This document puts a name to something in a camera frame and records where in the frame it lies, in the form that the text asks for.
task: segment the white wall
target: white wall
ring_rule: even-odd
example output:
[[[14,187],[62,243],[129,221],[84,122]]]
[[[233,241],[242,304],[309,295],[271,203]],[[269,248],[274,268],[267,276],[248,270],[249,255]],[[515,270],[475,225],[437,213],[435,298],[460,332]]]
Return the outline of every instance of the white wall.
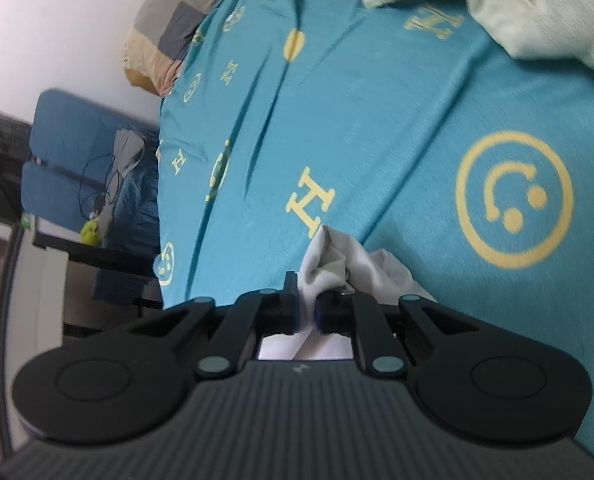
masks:
[[[32,122],[61,88],[151,122],[159,99],[132,88],[123,44],[144,0],[0,0],[0,111]]]

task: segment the teal fabric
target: teal fabric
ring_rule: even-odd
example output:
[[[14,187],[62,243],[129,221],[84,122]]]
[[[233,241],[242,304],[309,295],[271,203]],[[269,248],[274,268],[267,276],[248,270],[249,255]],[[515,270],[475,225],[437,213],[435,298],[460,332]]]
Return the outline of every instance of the teal fabric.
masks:
[[[221,0],[160,139],[167,306],[280,286],[319,218],[447,306],[571,353],[594,387],[594,73],[579,63],[511,60],[463,0]],[[594,397],[578,437],[594,452]]]

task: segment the yellow-green object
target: yellow-green object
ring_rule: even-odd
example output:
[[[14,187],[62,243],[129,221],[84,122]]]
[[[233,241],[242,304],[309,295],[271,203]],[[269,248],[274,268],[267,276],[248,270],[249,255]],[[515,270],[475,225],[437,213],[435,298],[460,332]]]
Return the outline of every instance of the yellow-green object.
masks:
[[[84,245],[98,246],[101,243],[100,223],[96,218],[84,224],[80,231],[80,240]]]

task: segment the pillow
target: pillow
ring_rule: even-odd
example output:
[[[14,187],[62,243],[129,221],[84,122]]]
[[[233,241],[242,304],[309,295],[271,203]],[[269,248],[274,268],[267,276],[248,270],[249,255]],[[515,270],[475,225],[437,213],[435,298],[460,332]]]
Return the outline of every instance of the pillow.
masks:
[[[128,33],[124,71],[133,86],[166,96],[197,26],[217,0],[146,0]]]

